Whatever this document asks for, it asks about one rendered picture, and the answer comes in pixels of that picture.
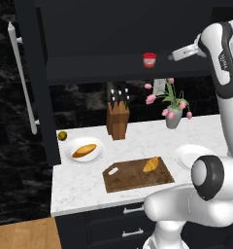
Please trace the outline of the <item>grey vase with pink flowers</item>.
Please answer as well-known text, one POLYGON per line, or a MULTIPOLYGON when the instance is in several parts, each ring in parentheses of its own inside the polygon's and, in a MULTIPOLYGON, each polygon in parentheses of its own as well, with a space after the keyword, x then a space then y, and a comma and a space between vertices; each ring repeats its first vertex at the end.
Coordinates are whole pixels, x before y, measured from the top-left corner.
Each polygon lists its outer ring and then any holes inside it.
MULTIPOLYGON (((165 91, 162 95, 154 95, 153 93, 146 98, 146 104, 151 105, 156 99, 160 98, 162 103, 167 103, 168 106, 162 110, 161 116, 165 118, 166 126, 170 129, 175 129, 182 117, 183 111, 186 111, 185 116, 191 120, 192 112, 190 111, 190 105, 184 98, 184 93, 181 90, 179 94, 176 94, 175 80, 168 78, 166 80, 165 91)), ((145 84, 145 89, 153 88, 153 84, 145 84)))

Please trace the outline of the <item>pale wall socket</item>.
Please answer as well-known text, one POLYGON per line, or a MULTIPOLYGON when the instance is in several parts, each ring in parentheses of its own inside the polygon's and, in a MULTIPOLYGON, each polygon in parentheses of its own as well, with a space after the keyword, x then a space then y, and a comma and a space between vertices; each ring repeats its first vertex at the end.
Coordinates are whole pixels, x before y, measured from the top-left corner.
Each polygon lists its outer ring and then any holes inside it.
POLYGON ((152 93, 154 95, 162 95, 165 91, 166 80, 165 79, 155 79, 153 82, 152 93))

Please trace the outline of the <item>open dark wall cabinet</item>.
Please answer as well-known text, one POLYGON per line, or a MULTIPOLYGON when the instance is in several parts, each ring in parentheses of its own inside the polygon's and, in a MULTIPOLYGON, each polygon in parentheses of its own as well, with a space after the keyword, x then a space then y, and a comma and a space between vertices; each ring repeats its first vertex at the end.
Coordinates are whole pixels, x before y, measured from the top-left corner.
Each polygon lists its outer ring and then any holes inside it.
POLYGON ((51 86, 208 76, 205 58, 169 60, 209 24, 233 19, 233 0, 36 0, 51 86), (153 68, 144 53, 157 55, 153 68))

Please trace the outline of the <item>golden baguette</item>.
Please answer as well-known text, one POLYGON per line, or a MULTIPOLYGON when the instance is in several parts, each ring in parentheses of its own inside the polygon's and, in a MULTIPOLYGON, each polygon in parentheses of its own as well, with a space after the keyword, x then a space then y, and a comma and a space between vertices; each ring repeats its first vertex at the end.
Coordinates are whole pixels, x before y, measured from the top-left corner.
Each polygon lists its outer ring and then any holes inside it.
POLYGON ((84 157, 93 152, 96 149, 96 147, 97 147, 96 144, 88 144, 81 146, 76 152, 73 153, 72 157, 75 159, 84 157))

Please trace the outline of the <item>golden croissant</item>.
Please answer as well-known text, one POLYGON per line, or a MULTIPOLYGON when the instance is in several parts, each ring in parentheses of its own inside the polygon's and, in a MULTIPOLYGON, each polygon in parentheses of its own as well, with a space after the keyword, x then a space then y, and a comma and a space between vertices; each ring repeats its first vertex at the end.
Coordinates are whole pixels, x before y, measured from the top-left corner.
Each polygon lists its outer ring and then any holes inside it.
POLYGON ((151 172, 154 171, 158 167, 158 157, 151 158, 145 164, 143 171, 151 172))

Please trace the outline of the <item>white plate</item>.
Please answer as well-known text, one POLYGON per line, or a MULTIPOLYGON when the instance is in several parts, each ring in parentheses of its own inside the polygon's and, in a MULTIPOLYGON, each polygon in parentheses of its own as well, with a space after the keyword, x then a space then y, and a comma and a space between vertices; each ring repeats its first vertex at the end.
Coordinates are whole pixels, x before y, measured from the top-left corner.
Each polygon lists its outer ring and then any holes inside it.
POLYGON ((175 151, 175 161, 182 168, 190 170, 194 162, 201 156, 216 155, 212 150, 196 145, 196 144, 185 144, 180 146, 175 151))
POLYGON ((91 163, 99 160, 105 152, 105 145, 95 137, 79 137, 71 140, 63 149, 64 157, 73 163, 91 163), (82 146, 95 144, 95 149, 85 156, 73 158, 73 154, 82 146))

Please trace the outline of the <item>wooden knife block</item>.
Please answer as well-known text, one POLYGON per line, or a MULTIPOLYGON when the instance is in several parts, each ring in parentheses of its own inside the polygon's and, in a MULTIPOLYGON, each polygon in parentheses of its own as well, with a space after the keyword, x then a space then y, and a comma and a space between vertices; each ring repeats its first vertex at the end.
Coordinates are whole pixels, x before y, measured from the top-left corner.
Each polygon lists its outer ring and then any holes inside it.
POLYGON ((114 140, 123 140, 126 135, 130 111, 128 88, 111 89, 107 105, 107 131, 114 140))

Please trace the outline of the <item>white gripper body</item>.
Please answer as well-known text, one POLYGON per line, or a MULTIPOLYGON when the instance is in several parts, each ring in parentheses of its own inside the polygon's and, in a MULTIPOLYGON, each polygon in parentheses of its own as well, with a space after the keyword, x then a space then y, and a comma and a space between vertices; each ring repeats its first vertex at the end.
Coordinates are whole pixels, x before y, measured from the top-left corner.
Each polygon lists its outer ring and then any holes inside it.
POLYGON ((178 50, 175 50, 172 52, 172 58, 175 61, 179 61, 182 59, 185 59, 187 57, 190 57, 192 55, 195 55, 198 53, 198 46, 195 44, 188 45, 186 47, 180 48, 178 50))

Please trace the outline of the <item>brown wooden cutting board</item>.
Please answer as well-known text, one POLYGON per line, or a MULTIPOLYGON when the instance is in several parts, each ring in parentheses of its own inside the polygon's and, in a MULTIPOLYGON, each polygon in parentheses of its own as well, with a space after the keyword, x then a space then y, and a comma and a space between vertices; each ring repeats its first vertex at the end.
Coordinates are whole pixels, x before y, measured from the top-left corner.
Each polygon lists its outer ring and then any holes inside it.
POLYGON ((161 157, 158 157, 158 167, 154 171, 144 172, 143 168, 148 160, 113 163, 103 172, 106 191, 114 193, 175 182, 161 157))

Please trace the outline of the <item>red lidded jam jar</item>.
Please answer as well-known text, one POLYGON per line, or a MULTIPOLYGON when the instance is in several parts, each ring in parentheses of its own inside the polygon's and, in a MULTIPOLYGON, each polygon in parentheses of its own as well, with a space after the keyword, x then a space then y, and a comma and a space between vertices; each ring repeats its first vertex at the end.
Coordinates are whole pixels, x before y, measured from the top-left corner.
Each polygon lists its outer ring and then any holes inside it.
POLYGON ((157 55, 155 53, 144 53, 143 64, 146 68, 153 68, 156 62, 157 55))

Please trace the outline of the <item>dark drawer front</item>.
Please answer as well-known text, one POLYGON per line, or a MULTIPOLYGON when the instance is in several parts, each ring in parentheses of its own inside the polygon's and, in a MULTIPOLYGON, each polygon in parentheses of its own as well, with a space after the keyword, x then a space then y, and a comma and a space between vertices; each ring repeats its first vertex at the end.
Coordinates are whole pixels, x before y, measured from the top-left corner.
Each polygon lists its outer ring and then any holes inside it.
POLYGON ((107 247, 113 249, 119 243, 121 248, 127 246, 137 248, 141 247, 144 240, 152 233, 154 222, 145 220, 127 221, 127 222, 111 222, 102 225, 95 225, 90 228, 89 246, 92 248, 103 249, 107 247), (122 232, 137 231, 139 228, 144 230, 143 234, 121 237, 122 232))
POLYGON ((103 208, 98 210, 92 210, 86 213, 85 220, 88 225, 101 223, 110 220, 117 220, 120 218, 130 217, 131 215, 143 214, 144 211, 135 212, 130 214, 123 214, 123 209, 126 207, 127 209, 138 208, 144 205, 142 202, 125 204, 122 206, 115 206, 109 208, 103 208))

